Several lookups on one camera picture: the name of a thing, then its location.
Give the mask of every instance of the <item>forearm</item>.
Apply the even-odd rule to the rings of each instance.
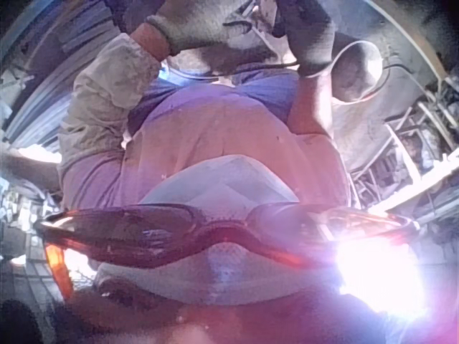
[[[300,78],[287,126],[297,135],[322,134],[333,138],[330,74]]]
[[[73,163],[94,154],[120,151],[129,111],[158,76],[167,41],[141,25],[131,37],[107,44],[76,78],[72,101],[59,135],[61,178]]]

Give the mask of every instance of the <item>safety glasses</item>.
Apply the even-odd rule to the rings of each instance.
[[[317,269],[336,264],[337,245],[344,241],[384,237],[398,245],[418,233],[417,224],[402,216],[297,203],[259,206],[242,221],[206,221],[199,209],[177,204],[67,211],[35,228],[64,297],[72,293],[68,249],[99,262],[151,269],[231,242],[281,264]]]

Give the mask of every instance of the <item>worker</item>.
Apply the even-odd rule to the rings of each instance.
[[[331,122],[335,27],[316,0],[278,1],[298,73],[166,91],[156,80],[168,56],[247,33],[233,15],[245,3],[166,0],[78,75],[59,135],[67,208],[178,204],[213,223],[244,221],[263,204],[349,205]],[[65,309],[104,343],[384,343],[366,305],[311,287],[306,275],[216,245],[157,269],[102,262],[95,288]],[[63,331],[65,318],[61,310]]]

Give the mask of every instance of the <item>gray glove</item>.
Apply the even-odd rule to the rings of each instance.
[[[166,0],[147,23],[167,38],[171,54],[181,50],[224,43],[252,28],[233,14],[247,0]]]
[[[332,62],[335,25],[316,0],[276,0],[288,45],[300,63],[298,73],[312,77]]]

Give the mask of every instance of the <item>bright light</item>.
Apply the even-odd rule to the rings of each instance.
[[[407,319],[424,313],[424,295],[417,263],[408,245],[385,239],[340,244],[337,256],[345,285],[342,293],[364,301],[375,312]]]
[[[43,161],[44,163],[60,163],[62,156],[59,153],[51,153],[40,145],[31,145],[28,148],[20,148],[19,153],[25,158]]]
[[[26,264],[26,255],[23,254],[22,256],[13,258],[10,262],[13,265],[17,265],[17,266],[23,267]]]
[[[66,249],[64,252],[64,262],[70,273],[79,272],[90,279],[95,278],[97,272],[91,269],[87,263],[87,256],[84,254],[76,252],[73,249]]]

